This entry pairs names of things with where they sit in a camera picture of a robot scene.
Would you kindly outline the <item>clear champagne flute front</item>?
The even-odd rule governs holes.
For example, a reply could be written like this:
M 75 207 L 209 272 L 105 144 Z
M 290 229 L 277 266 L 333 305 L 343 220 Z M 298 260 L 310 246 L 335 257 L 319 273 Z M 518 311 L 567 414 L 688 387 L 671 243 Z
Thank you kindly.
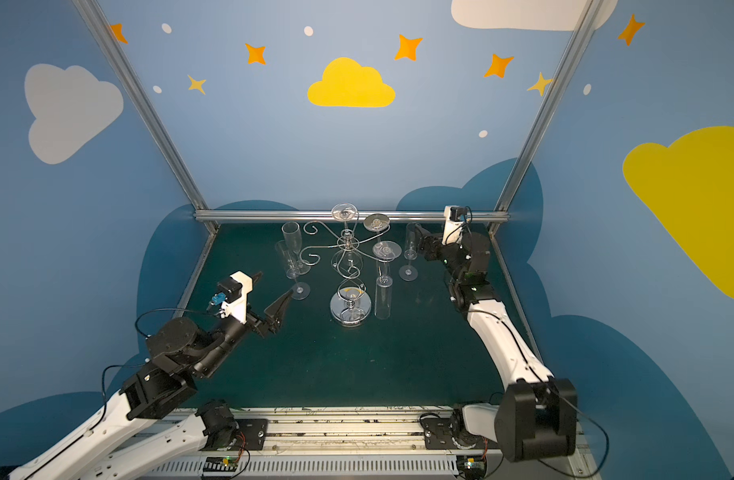
M 416 223 L 408 223 L 405 230 L 403 257 L 406 263 L 400 268 L 399 276 L 406 282 L 412 282 L 418 277 L 418 271 L 414 264 L 418 255 L 418 232 L 416 227 Z

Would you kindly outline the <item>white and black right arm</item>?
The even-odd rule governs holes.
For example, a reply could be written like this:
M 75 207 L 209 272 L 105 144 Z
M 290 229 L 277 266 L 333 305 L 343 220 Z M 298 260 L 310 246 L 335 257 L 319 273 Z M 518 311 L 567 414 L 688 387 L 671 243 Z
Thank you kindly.
M 498 405 L 468 404 L 453 416 L 461 439 L 494 442 L 505 460 L 516 463 L 570 457 L 577 447 L 582 416 L 577 391 L 557 378 L 532 352 L 488 281 L 490 240 L 457 222 L 443 233 L 413 227 L 419 255 L 440 262 L 449 276 L 455 309 L 482 341 L 503 384 Z

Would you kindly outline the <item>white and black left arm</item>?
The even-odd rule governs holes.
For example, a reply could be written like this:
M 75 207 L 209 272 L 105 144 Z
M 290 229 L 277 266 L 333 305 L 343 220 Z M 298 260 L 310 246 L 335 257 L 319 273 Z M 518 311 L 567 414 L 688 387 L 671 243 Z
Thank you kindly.
M 21 466 L 1 466 L 0 479 L 134 479 L 153 468 L 206 446 L 239 447 L 230 407 L 210 401 L 174 427 L 126 447 L 125 442 L 179 408 L 197 392 L 198 379 L 212 377 L 250 333 L 279 331 L 292 291 L 263 314 L 249 295 L 259 280 L 241 271 L 219 282 L 210 330 L 189 316 L 169 320 L 146 339 L 149 362 L 140 365 L 103 406 L 44 453 Z

